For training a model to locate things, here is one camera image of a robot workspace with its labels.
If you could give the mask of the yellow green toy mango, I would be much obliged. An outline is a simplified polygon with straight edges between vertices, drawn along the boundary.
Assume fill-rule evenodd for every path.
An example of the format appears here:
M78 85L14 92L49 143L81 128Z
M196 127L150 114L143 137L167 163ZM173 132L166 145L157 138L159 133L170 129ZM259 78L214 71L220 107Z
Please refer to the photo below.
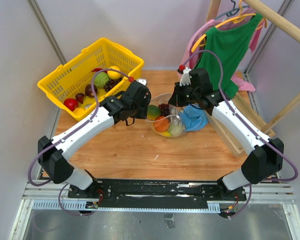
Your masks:
M161 110L156 105L149 105L147 108L147 118L150 120L155 120L161 116Z

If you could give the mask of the yellow toy banana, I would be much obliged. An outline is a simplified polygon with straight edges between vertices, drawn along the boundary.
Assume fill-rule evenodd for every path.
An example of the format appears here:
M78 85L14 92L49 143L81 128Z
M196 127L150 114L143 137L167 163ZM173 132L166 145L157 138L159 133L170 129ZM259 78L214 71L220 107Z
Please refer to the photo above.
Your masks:
M160 135L164 136L164 137L167 137L167 138L171 138L172 137L172 134L169 131L161 132Z

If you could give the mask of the white toy garlic bulb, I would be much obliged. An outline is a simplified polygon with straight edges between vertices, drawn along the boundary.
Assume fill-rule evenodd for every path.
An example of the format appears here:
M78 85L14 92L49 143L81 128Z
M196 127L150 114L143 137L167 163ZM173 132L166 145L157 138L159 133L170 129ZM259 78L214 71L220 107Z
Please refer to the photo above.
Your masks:
M168 128L168 132L170 133L172 138L180 137L186 133L184 125L181 122L176 124L171 123Z

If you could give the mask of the rough orange toy tangerine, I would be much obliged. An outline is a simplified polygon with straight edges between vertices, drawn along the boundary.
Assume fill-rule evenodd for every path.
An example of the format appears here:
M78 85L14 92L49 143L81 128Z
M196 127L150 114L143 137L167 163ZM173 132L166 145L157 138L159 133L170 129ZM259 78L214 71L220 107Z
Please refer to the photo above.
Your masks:
M154 130L159 133L166 132L169 126L170 122L165 116L159 116L153 122Z

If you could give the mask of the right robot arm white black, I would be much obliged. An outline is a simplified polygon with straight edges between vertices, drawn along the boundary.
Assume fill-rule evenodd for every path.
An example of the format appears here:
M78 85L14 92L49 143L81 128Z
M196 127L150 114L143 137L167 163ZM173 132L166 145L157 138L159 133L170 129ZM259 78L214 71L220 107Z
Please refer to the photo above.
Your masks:
M220 199L228 200L239 188L258 184L282 169L284 143L279 138L272 139L264 134L238 110L232 100L227 99L220 90L213 90L205 69L192 70L181 65L178 72L181 79L174 84L168 103L175 107L198 104L230 131L247 154L239 169L217 180L216 193Z

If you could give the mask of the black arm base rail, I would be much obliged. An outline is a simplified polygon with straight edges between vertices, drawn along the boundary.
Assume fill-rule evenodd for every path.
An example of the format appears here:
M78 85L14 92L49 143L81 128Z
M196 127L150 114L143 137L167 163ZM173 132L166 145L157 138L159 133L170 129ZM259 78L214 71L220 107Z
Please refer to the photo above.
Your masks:
M242 187L227 191L215 181L99 179L86 190L71 185L69 198L97 199L103 208L142 210L206 209L209 201L243 202Z

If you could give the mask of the dark purple toy fruit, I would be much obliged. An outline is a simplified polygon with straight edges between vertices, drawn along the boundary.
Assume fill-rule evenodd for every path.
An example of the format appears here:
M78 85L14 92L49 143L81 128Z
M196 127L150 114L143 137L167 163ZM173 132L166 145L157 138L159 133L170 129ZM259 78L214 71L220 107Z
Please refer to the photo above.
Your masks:
M95 85L87 84L85 87L85 95L90 98L94 98L95 94L98 94L98 88Z

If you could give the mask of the clear dotted zip top bag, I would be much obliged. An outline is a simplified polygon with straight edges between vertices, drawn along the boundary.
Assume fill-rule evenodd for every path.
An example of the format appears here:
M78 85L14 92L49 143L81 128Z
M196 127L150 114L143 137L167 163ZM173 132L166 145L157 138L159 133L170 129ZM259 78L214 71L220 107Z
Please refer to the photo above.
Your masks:
M145 122L156 134L177 138L186 134L186 126L180 116L181 110L168 103L172 94L163 93L151 99Z

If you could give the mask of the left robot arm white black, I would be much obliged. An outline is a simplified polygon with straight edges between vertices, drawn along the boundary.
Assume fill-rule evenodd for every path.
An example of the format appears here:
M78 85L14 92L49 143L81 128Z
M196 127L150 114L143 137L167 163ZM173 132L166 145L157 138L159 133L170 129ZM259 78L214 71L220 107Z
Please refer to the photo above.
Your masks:
M151 93L145 79L133 81L127 90L106 97L98 108L65 132L38 140L38 163L54 184L67 183L91 198L97 193L93 177L69 163L69 159L97 134L128 119L146 119Z

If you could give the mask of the dark red toy grapes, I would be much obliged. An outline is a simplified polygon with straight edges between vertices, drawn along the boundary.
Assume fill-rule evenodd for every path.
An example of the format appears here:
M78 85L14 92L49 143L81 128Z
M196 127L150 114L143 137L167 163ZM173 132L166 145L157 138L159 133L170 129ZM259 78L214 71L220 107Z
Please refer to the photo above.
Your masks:
M169 104L165 104L165 103L159 104L158 108L160 109L160 115L161 116L166 117L166 116L170 115L170 106L169 106Z

